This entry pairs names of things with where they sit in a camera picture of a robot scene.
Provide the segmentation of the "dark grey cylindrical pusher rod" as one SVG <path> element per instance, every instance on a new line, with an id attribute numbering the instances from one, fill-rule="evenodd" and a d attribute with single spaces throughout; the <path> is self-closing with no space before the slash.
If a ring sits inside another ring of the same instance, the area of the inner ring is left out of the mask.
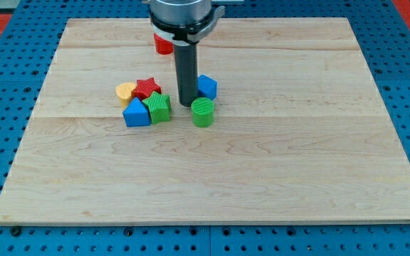
<path id="1" fill-rule="evenodd" d="M 179 102 L 190 107 L 198 97 L 197 51 L 195 45 L 174 45 Z"/>

